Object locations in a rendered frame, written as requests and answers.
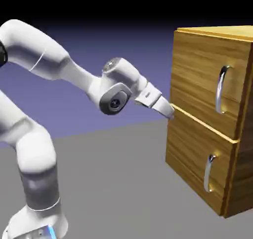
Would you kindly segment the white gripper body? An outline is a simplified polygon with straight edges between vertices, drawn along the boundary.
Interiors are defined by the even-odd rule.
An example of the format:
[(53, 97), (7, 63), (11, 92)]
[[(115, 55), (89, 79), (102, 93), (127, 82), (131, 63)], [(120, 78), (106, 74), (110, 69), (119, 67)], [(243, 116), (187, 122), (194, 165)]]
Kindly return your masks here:
[(172, 120), (174, 118), (174, 108), (163, 96), (158, 98), (152, 106), (152, 109), (160, 113), (168, 120)]

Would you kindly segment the large wooden cabinet door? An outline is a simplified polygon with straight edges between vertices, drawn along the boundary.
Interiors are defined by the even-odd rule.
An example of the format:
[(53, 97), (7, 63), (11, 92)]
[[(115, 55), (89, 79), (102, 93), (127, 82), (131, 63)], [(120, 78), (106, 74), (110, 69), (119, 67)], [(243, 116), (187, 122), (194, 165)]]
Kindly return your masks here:
[[(239, 139), (251, 59), (250, 41), (175, 31), (171, 102), (230, 139)], [(219, 114), (215, 95), (224, 65), (230, 68), (222, 89), (224, 114)]]

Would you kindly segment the small wooden cabinet door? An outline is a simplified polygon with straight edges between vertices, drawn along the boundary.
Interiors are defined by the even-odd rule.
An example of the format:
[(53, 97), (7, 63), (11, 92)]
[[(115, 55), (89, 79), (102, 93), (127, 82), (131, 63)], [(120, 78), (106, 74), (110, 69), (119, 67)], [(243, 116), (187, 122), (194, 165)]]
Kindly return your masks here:
[[(214, 128), (179, 107), (168, 122), (166, 163), (219, 215), (225, 213), (232, 162), (238, 146)], [(210, 173), (210, 188), (204, 190), (207, 158), (216, 155)]]

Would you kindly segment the light wood cabinet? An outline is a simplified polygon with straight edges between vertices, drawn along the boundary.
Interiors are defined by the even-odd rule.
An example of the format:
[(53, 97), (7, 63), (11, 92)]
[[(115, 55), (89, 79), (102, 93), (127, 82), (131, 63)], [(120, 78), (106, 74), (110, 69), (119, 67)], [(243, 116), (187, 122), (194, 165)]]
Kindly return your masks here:
[(247, 40), (252, 44), (252, 59), (244, 103), (238, 146), (232, 162), (225, 213), (228, 218), (253, 209), (253, 26), (217, 26), (177, 28), (183, 31), (208, 36)]

